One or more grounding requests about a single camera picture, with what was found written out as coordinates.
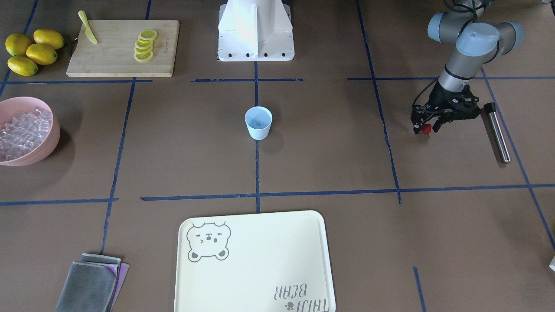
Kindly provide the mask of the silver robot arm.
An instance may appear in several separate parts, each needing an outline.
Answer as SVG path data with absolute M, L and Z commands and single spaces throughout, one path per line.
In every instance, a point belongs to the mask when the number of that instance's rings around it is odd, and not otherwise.
M 429 87 L 424 105 L 412 103 L 414 133 L 438 132 L 442 125 L 480 115 L 478 97 L 470 91 L 470 81 L 484 64 L 507 55 L 525 41 L 525 29 L 514 21 L 481 22 L 490 0 L 457 0 L 447 12 L 435 14 L 428 24 L 428 37 L 454 45 L 440 75 Z

